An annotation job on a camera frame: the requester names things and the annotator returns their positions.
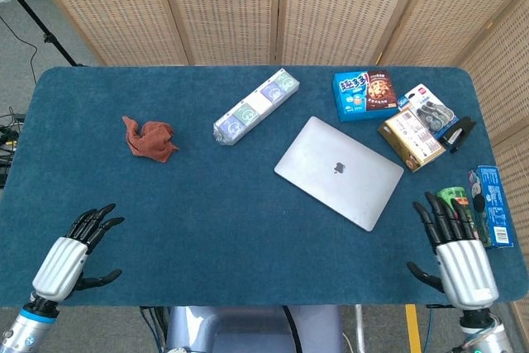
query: blue box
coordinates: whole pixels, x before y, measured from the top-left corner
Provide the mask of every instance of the blue box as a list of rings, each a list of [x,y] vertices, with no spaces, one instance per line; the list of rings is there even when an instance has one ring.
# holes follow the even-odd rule
[[[512,247],[511,216],[498,167],[472,169],[469,182],[479,239],[485,248]]]
[[[335,74],[332,88],[342,122],[389,118],[398,112],[397,97],[386,70]]]

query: brown rag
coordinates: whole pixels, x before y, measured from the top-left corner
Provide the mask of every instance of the brown rag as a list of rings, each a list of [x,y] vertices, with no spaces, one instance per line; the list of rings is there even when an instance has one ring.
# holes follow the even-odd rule
[[[162,122],[147,122],[138,136],[138,122],[127,116],[122,117],[126,126],[126,143],[129,144],[134,156],[149,157],[165,163],[171,154],[178,150],[171,142],[173,127]]]

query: table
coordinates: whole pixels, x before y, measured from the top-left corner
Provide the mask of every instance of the table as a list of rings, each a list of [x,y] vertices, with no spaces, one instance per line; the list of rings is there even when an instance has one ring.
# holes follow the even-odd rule
[[[27,300],[45,254],[89,208],[115,202],[126,218],[90,256],[87,276],[123,268],[113,284],[71,305],[446,303],[406,262],[437,274],[413,200],[466,186],[493,164],[469,75],[454,68],[388,68],[397,95],[424,83],[477,125],[461,150],[405,171],[368,233],[278,175],[274,166],[310,116],[401,164],[380,120],[339,122],[331,81],[358,67],[289,66],[300,88],[234,146],[212,124],[278,66],[55,68],[37,84],[0,207],[0,306]],[[166,164],[132,156],[122,116],[170,123],[180,151]],[[490,251],[503,301],[527,291],[516,248]]]

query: laptop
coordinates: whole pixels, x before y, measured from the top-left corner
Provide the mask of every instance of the laptop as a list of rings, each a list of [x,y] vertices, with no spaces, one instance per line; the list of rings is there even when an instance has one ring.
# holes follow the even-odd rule
[[[403,168],[311,117],[274,171],[366,231],[372,231]]]

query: robot finger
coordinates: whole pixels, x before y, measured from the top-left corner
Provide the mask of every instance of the robot finger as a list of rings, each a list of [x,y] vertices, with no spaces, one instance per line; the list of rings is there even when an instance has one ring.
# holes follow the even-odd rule
[[[443,244],[441,239],[441,234],[439,233],[438,226],[431,220],[430,214],[428,211],[419,203],[413,202],[413,208],[419,213],[424,224],[424,228],[427,231],[428,240],[430,241],[431,248],[434,253],[436,252],[436,247],[440,244]]]
[[[72,238],[83,243],[86,242],[93,231],[97,229],[103,218],[112,211],[115,206],[116,204],[114,203],[108,204],[106,207],[95,212],[90,218],[86,219],[82,225],[79,225],[79,228],[75,231]]]
[[[454,198],[452,198],[451,203],[455,209],[455,213],[457,214],[458,219],[461,222],[461,226],[463,227],[464,238],[466,240],[474,240],[475,236],[474,236],[474,233],[472,232],[472,225],[470,224],[470,220],[466,216],[465,209]]]
[[[448,222],[452,226],[452,232],[454,233],[454,238],[456,240],[463,240],[463,232],[461,230],[461,222],[455,215],[454,210],[452,207],[448,205],[447,202],[443,199],[439,199],[439,202],[441,203],[441,206],[445,210],[446,217],[448,218]]]
[[[95,287],[102,287],[103,285],[110,284],[112,281],[117,279],[122,273],[123,273],[123,270],[115,269],[103,277],[99,277],[99,278],[92,277],[92,278],[86,278],[86,279],[79,279],[74,289],[76,291],[82,291],[84,289],[93,289]]]
[[[441,231],[441,238],[444,239],[445,243],[453,241],[454,236],[452,234],[450,224],[446,220],[446,215],[443,211],[441,200],[430,192],[426,192],[424,195],[427,197],[427,200],[431,205],[431,210],[433,211],[436,223],[439,226],[439,230]]]
[[[436,289],[440,293],[445,292],[445,289],[443,288],[443,283],[441,282],[440,278],[438,278],[437,276],[431,276],[428,273],[422,271],[422,269],[419,268],[413,262],[407,262],[406,266],[409,269],[409,271],[412,272],[412,274],[415,276],[416,279]]]
[[[94,248],[98,245],[98,243],[101,241],[102,237],[105,236],[105,233],[115,225],[119,225],[125,220],[124,217],[118,217],[109,219],[105,223],[102,223],[99,225],[98,229],[92,235],[86,240],[86,245],[88,246],[87,254],[90,254]]]
[[[79,217],[74,221],[71,228],[69,229],[68,233],[64,235],[64,237],[73,238],[74,233],[80,228],[80,226],[84,223],[84,221],[91,217],[97,210],[95,208],[88,210],[87,212],[83,212]]]

